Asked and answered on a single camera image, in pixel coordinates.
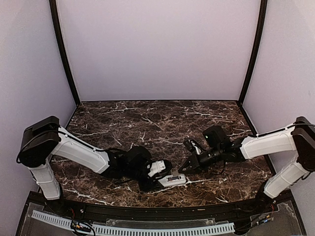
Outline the white remote control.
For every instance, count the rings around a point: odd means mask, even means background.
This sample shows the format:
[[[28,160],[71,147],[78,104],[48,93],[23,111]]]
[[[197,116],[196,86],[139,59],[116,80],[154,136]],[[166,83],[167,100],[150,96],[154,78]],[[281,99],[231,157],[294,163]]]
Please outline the white remote control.
[[[185,184],[186,181],[184,174],[167,175],[158,180],[159,184],[164,188],[182,185]]]

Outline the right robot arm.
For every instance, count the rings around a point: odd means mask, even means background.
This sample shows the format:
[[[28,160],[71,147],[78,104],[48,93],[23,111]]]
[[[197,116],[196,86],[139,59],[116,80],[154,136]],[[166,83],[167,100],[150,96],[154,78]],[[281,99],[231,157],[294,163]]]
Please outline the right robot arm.
[[[209,150],[196,141],[186,140],[185,147],[191,152],[178,169],[181,174],[197,174],[211,165],[223,161],[240,163],[259,156],[284,151],[297,154],[282,170],[262,185],[262,194],[251,203],[255,213],[262,213],[274,199],[298,180],[306,178],[315,170],[315,126],[305,117],[281,129],[248,135],[231,141],[221,126],[214,125],[203,131]]]

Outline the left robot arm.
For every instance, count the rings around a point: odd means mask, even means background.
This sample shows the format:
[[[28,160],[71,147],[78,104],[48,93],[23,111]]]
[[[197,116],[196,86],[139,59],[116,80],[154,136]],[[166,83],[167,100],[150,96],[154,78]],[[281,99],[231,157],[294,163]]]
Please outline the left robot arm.
[[[50,116],[25,129],[16,161],[31,171],[58,214],[69,211],[69,202],[61,197],[60,185],[50,167],[48,158],[52,155],[74,161],[106,178],[135,180],[142,191],[151,189],[158,174],[165,170],[164,162],[153,161],[142,146],[128,151],[99,149],[72,136],[60,126],[57,117]]]

